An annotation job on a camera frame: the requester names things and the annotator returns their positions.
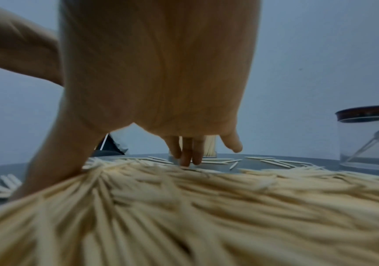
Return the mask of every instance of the gray table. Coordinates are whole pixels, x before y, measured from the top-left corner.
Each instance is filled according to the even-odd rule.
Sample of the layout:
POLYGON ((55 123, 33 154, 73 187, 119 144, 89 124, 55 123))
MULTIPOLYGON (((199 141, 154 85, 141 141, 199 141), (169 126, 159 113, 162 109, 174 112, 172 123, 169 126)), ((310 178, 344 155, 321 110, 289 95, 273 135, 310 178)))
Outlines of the gray table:
MULTIPOLYGON (((154 156, 164 159, 169 159, 172 162, 177 161, 173 158, 170 158, 168 154, 141 154, 141 155, 132 155, 132 157, 148 157, 148 156, 154 156)), ((260 157, 275 157, 276 159, 282 159, 282 160, 293 160, 293 161, 301 161, 301 162, 307 162, 312 163, 317 166, 324 166, 328 170, 338 170, 339 169, 339 161, 337 160, 326 160, 326 159, 313 159, 313 158, 301 158, 301 157, 285 157, 285 156, 267 156, 267 155, 252 155, 252 154, 220 154, 218 155, 218 158, 234 158, 234 159, 243 159, 238 163, 238 165, 231 171, 234 173, 238 173, 238 168, 246 168, 246 169, 255 169, 255 170, 261 170, 261 169, 282 169, 282 167, 274 166, 268 163, 261 162, 259 160, 253 160, 253 159, 246 159, 246 156, 260 156, 260 157)), ((103 160, 114 160, 115 158, 119 158, 120 156, 109 156, 109 157, 100 157, 103 160)), ((13 174, 16 177, 18 177, 20 180, 24 180, 25 173, 27 170, 26 163, 20 163, 20 164, 9 164, 9 165, 2 165, 0 166, 0 175, 5 174, 13 174)), ((217 165, 217 164, 201 164, 197 166, 197 168, 203 168, 203 169, 211 169, 211 170, 217 170, 221 172, 229 172, 230 164, 227 165, 217 165)))

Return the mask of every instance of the finger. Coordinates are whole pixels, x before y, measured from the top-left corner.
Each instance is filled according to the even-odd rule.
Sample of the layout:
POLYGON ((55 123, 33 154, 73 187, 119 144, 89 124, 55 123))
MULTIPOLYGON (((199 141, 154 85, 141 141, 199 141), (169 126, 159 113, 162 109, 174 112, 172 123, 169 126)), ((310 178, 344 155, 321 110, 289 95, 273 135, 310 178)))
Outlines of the finger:
POLYGON ((182 138, 181 166, 190 166, 193 157, 193 139, 182 138))
POLYGON ((193 138, 193 164, 195 165, 199 165, 203 160, 205 142, 206 136, 193 138))
POLYGON ((176 159, 181 158, 181 147, 179 146, 179 137, 178 136, 168 136, 162 137, 166 145, 168 145, 169 150, 171 151, 172 156, 176 159))
POLYGON ((220 135, 223 144, 231 149, 234 153, 240 153, 242 151, 242 142, 239 140, 239 135, 236 132, 236 128, 227 135, 220 135))

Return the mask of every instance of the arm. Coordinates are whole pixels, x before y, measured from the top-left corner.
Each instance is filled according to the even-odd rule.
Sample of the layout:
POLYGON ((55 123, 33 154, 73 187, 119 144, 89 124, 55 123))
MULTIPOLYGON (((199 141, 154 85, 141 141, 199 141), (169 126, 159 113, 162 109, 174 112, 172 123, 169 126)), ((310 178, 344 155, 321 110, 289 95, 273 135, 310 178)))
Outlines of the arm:
POLYGON ((62 85, 56 34, 0 8, 0 68, 62 85))

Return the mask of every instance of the transparent container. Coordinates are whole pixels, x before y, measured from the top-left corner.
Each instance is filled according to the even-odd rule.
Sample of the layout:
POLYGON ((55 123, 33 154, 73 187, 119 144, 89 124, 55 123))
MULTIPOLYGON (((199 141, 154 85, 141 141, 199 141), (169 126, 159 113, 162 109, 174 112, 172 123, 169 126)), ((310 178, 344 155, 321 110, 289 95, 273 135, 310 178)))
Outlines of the transparent container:
POLYGON ((340 142, 340 169, 379 174, 379 106, 336 113, 340 142))

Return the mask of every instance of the wall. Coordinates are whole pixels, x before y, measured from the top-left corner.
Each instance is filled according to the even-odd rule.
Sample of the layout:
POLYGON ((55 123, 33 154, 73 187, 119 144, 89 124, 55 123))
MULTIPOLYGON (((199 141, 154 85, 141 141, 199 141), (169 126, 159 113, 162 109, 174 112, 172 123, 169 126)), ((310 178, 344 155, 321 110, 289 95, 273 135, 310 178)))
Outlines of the wall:
MULTIPOLYGON (((0 0, 54 28, 55 2, 0 0)), ((0 70, 0 164, 28 161, 50 126, 61 89, 0 70)), ((265 0, 257 51, 239 113, 244 153, 336 159, 334 113, 379 104, 378 0, 265 0)), ((166 145, 136 126, 131 153, 166 145)), ((220 153, 229 152, 221 142, 220 153)))

